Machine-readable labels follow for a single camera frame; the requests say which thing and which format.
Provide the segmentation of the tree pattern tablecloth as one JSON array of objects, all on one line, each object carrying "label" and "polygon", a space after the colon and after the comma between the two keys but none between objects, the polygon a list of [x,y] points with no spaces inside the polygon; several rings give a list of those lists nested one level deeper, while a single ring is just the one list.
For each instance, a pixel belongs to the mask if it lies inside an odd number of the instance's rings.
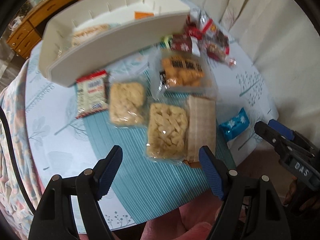
[{"label": "tree pattern tablecloth", "polygon": [[[150,161],[145,155],[145,127],[116,127],[107,111],[77,119],[76,88],[61,87],[41,75],[40,51],[38,44],[28,61],[25,114],[31,153],[44,185],[55,174],[77,176],[105,158],[114,145],[120,146],[123,161],[109,193],[99,202],[112,230],[164,215],[208,190],[201,169]],[[233,68],[213,60],[208,63],[219,88],[218,123],[240,109],[249,117],[249,128],[232,147],[221,133],[216,136],[216,156],[235,168],[260,142],[254,124],[277,119],[279,114],[263,77],[235,39],[231,39],[231,55],[236,59]]]}]

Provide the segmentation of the dark red snack packet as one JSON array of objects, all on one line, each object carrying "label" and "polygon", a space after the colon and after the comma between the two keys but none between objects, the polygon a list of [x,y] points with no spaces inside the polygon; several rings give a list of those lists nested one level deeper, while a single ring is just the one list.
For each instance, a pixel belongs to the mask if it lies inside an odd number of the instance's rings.
[{"label": "dark red snack packet", "polygon": [[200,57],[198,39],[185,34],[175,34],[168,39],[171,50],[183,51]]}]

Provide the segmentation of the pale rice cracker pack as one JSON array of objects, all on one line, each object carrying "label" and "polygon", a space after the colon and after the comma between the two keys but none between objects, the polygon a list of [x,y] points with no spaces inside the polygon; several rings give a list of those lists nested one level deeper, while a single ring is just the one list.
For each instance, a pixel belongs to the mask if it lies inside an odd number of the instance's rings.
[{"label": "pale rice cracker pack", "polygon": [[116,126],[144,124],[145,88],[141,83],[113,83],[109,97],[110,122]]},{"label": "pale rice cracker pack", "polygon": [[187,111],[165,103],[152,103],[146,153],[154,161],[180,162],[186,156]]}]

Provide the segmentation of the clear peanut brittle packet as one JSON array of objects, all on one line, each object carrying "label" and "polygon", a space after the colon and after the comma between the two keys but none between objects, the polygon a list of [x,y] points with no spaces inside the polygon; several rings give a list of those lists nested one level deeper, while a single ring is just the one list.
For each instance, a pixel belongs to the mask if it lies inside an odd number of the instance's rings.
[{"label": "clear peanut brittle packet", "polygon": [[216,62],[223,63],[228,67],[236,65],[236,60],[229,56],[229,46],[221,47],[213,42],[206,42],[205,44],[207,56]]}]

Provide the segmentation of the wooden desk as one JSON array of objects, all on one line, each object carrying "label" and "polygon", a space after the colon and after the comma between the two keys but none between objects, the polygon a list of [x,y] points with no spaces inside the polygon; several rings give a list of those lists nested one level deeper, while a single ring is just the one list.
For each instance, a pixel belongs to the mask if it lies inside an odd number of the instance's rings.
[{"label": "wooden desk", "polygon": [[40,42],[47,22],[57,13],[80,0],[42,0],[26,15],[17,20],[7,39],[7,45],[23,59],[28,59],[31,50]]}]

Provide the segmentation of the floral blanket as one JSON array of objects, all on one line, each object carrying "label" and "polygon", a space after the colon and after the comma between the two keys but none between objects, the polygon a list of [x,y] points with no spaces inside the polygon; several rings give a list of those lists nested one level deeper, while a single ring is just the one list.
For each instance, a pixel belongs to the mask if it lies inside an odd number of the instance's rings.
[{"label": "floral blanket", "polygon": [[[8,121],[15,160],[24,188],[33,207],[42,196],[32,157],[25,120],[25,83],[28,63],[16,78],[1,92],[1,108]],[[19,239],[27,239],[33,214],[18,185],[10,159],[4,127],[1,127],[1,214]]]}]

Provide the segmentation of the beige wafer packet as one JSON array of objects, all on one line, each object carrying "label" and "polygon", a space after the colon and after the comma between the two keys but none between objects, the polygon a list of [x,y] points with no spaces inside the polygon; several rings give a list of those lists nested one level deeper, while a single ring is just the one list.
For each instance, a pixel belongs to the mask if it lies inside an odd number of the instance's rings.
[{"label": "beige wafer packet", "polygon": [[208,146],[215,154],[216,148],[216,102],[207,98],[188,98],[189,126],[186,161],[199,162],[199,149]]}]

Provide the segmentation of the orange oat bar packet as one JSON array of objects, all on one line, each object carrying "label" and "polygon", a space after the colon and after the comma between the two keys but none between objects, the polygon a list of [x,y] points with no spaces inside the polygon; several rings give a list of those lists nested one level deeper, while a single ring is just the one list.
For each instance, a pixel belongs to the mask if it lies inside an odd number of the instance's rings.
[{"label": "orange oat bar packet", "polygon": [[153,16],[154,16],[154,13],[152,12],[135,11],[135,20],[141,20],[143,18],[148,18]]}]

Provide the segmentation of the clear fried noodle snack pack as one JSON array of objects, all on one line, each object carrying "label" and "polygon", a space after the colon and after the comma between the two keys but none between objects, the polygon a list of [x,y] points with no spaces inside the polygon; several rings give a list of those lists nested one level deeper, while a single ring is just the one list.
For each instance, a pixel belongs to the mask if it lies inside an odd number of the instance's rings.
[{"label": "clear fried noodle snack pack", "polygon": [[155,48],[148,62],[154,99],[160,99],[166,92],[199,94],[211,99],[218,95],[213,71],[203,56]]}]

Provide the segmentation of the red white snack packet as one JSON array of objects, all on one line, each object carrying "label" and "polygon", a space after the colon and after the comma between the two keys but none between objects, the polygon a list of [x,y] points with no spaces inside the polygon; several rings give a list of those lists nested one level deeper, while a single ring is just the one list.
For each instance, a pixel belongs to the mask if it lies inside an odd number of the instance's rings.
[{"label": "red white snack packet", "polygon": [[107,77],[107,72],[100,70],[76,80],[77,119],[108,109]]}]

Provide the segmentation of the white plastic organizer bin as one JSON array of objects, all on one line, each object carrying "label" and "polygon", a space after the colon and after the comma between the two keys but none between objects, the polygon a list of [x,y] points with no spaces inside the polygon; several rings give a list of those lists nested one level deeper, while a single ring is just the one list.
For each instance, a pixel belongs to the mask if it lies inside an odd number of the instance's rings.
[{"label": "white plastic organizer bin", "polygon": [[[135,20],[135,11],[153,17]],[[63,87],[183,30],[190,7],[181,0],[81,0],[46,25],[39,71]]]}]

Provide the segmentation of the cream floral curtain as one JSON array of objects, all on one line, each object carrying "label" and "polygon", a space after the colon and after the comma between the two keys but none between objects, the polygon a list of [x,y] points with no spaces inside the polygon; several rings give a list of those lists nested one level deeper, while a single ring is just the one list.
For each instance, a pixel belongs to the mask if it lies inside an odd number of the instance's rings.
[{"label": "cream floral curtain", "polygon": [[262,74],[281,123],[319,144],[319,34],[294,0],[190,0]]}]

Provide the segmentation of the blue snack packet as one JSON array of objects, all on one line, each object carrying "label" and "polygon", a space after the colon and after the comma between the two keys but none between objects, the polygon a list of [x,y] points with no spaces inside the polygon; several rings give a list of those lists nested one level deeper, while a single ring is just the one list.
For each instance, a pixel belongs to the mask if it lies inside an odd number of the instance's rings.
[{"label": "blue snack packet", "polygon": [[249,127],[249,118],[244,108],[240,109],[239,113],[219,124],[219,130],[226,142],[229,142],[239,136]]}]

